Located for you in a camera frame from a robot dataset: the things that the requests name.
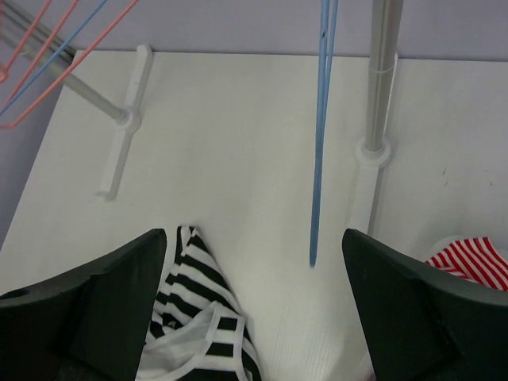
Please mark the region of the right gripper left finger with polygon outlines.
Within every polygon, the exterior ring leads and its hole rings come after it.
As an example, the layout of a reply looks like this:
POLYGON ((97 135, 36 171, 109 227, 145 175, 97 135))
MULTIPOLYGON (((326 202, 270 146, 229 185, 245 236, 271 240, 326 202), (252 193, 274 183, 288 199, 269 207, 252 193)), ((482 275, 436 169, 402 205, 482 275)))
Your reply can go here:
POLYGON ((1 297, 3 380, 133 380, 167 247, 152 229, 1 297))

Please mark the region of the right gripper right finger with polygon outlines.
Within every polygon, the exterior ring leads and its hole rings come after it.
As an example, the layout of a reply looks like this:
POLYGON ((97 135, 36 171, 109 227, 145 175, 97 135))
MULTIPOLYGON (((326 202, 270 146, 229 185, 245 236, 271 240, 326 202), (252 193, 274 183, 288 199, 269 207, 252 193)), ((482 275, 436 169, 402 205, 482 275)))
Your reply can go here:
POLYGON ((346 229, 342 252, 377 380, 505 380, 507 293, 346 229))

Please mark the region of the pink wire hanger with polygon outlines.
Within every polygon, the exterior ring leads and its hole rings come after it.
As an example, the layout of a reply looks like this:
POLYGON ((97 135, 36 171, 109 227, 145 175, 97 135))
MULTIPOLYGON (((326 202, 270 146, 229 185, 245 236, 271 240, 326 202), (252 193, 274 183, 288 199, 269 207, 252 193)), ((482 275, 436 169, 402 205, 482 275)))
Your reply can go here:
MULTIPOLYGON (((67 39, 64 42, 70 43, 74 41, 74 39, 81 33, 81 31, 91 22, 94 16, 99 13, 102 7, 106 4, 105 1, 100 1, 95 8, 92 9, 85 16, 85 18, 81 21, 80 24, 74 29, 67 39)), ((9 101, 8 104, 4 102, 1 103, 1 113, 4 114, 28 89, 32 86, 39 77, 43 74, 50 74, 55 79, 54 81, 38 96, 38 98, 33 101, 33 103, 26 107, 26 109, 19 114, 17 118, 15 118, 11 123, 2 125, 1 128, 4 130, 13 129, 17 125, 21 123, 23 119, 25 119, 34 109, 36 109, 57 87, 61 85, 66 85, 71 90, 76 92, 82 98, 85 98, 88 102, 92 103, 95 107, 99 108, 101 111, 112 117, 113 119, 123 120, 125 119, 126 112, 122 109, 114 105, 112 102, 108 101, 104 97, 102 97, 97 91, 93 88, 86 85, 83 81, 79 80, 77 77, 73 76, 71 73, 80 65, 85 58, 99 45, 102 40, 106 38, 106 36, 113 30, 113 28, 121 22, 121 20, 132 10, 134 6, 136 6, 136 1, 131 1, 116 18, 102 31, 98 37, 92 41, 92 43, 85 49, 85 51, 80 54, 78 57, 74 58, 71 64, 68 67, 64 67, 60 64, 59 61, 56 60, 56 54, 51 54, 50 58, 47 60, 43 60, 41 64, 36 66, 33 73, 29 76, 26 83, 22 86, 22 88, 16 93, 16 95, 9 101)))
POLYGON ((56 60, 66 64, 74 58, 75 50, 59 37, 59 33, 78 4, 78 1, 70 2, 55 28, 50 29, 44 25, 42 17, 52 7, 51 1, 44 2, 35 16, 14 1, 1 2, 1 41, 12 49, 6 62, 1 64, 1 82, 4 83, 9 78, 14 64, 22 56, 31 60, 28 69, 4 101, 5 104, 22 88, 36 66, 49 59, 51 54, 55 53, 56 60))

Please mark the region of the red striped tank top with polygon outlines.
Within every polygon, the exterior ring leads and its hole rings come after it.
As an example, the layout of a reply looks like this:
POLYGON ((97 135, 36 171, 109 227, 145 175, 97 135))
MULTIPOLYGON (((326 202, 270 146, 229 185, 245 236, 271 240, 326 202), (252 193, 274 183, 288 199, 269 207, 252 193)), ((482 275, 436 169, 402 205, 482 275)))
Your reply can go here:
POLYGON ((443 238, 425 263, 468 282, 507 291, 507 249, 496 248, 488 237, 443 238))

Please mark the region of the black white striped tank top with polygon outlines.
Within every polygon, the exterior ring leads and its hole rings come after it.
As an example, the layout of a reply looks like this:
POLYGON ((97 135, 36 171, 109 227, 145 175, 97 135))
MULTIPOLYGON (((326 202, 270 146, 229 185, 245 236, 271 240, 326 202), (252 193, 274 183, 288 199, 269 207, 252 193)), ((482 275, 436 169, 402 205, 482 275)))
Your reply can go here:
POLYGON ((136 378, 263 378, 245 316, 194 226, 176 230, 174 261, 156 294, 136 378))

